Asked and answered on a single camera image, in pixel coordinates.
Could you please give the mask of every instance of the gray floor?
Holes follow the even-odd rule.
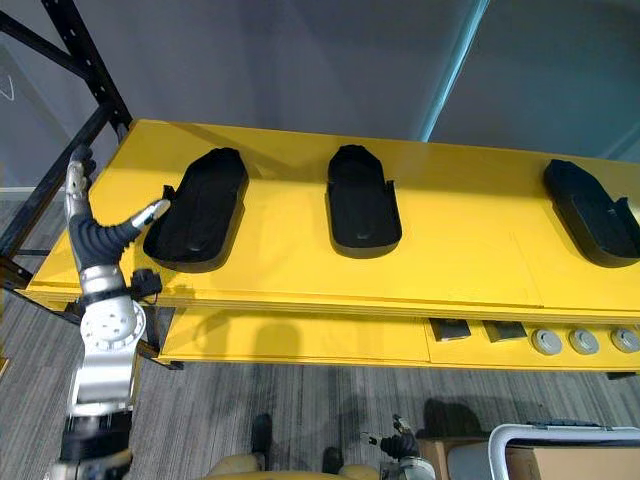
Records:
[[[0,202],[0,225],[15,208]],[[28,247],[50,246],[61,228],[57,204]],[[42,478],[58,453],[81,341],[75,327],[9,294],[3,300],[0,333],[11,363],[0,380],[0,478]],[[172,372],[143,361],[139,386],[135,479],[205,474],[249,447],[251,419],[263,411],[274,419],[275,469],[318,470],[329,445],[341,446],[348,462],[376,465],[380,455],[360,445],[358,433],[391,433],[395,412],[435,436],[549,418],[640,426],[640,380],[604,374],[244,364]]]

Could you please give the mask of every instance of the yellow table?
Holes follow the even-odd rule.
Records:
[[[560,354],[535,350],[529,338],[541,326],[561,337]],[[569,333],[576,325],[524,327],[529,338],[491,343],[483,323],[471,320],[471,336],[437,342],[429,320],[423,318],[196,307],[176,311],[159,360],[640,371],[640,353],[619,351],[609,338],[610,326],[589,327],[600,345],[595,355],[580,355],[571,348]]]
[[[331,247],[326,170],[338,147],[349,143],[366,146],[382,162],[386,178],[395,181],[403,237],[393,252],[380,258],[346,258]],[[554,213],[541,179],[551,158],[570,159],[595,174],[612,196],[629,196],[639,213],[638,165],[140,120],[91,190],[96,217],[102,223],[122,221],[159,197],[163,185],[177,187],[193,160],[222,146],[240,151],[250,176],[245,213],[225,265],[202,274],[166,270],[144,255],[142,239],[121,263],[127,276],[136,268],[160,271],[164,291],[158,305],[181,308],[163,351],[165,359],[253,358],[233,336],[235,327],[227,331],[233,340],[225,345],[216,340],[215,348],[209,340],[198,343],[193,331],[185,334],[201,328],[206,312],[243,312],[225,318],[243,328],[253,325],[255,332],[271,323],[296,324],[298,330],[306,325],[295,354],[294,349],[271,351],[265,344],[266,350],[258,348],[258,357],[405,365],[433,362],[429,351],[434,347],[419,319],[428,316],[559,325],[639,322],[640,264],[607,269],[584,259]],[[65,233],[24,294],[55,308],[79,293]],[[336,330],[332,325],[345,327]],[[317,336],[325,327],[333,332],[322,340],[329,343],[316,349],[307,336]],[[362,335],[407,334],[422,346],[412,340],[411,355],[402,358],[395,344],[379,348],[383,353],[375,353],[376,342],[352,348],[353,342],[362,343]],[[191,335],[189,341],[185,335]],[[353,342],[345,340],[332,350],[331,339],[339,336]],[[276,342],[276,337],[264,338]],[[190,346],[180,347],[178,339]],[[453,363],[464,364],[459,359]]]

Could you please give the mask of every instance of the cardboard box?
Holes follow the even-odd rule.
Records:
[[[418,440],[420,446],[420,455],[425,460],[431,462],[433,469],[436,471],[438,480],[449,480],[449,472],[447,469],[447,453],[444,449],[444,443],[440,441]]]
[[[509,447],[509,480],[639,480],[638,447]]]

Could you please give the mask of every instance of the black tray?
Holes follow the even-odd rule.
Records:
[[[366,148],[345,145],[329,162],[327,209],[332,245],[345,256],[372,258],[402,237],[393,181]]]
[[[149,230],[144,252],[179,272],[219,268],[240,225],[247,184],[237,150],[211,150],[189,165],[176,192],[165,186],[171,207]]]
[[[544,182],[585,257],[603,267],[640,260],[640,227],[626,198],[614,202],[593,175],[563,160],[551,160]]]

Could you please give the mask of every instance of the silver puck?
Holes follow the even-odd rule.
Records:
[[[598,353],[600,345],[598,339],[589,330],[578,328],[569,334],[569,342],[573,349],[582,355]]]
[[[541,328],[531,336],[533,346],[544,355],[557,355],[562,351],[562,340],[551,330]]]
[[[611,341],[624,353],[640,352],[640,338],[628,328],[618,328],[611,334]]]

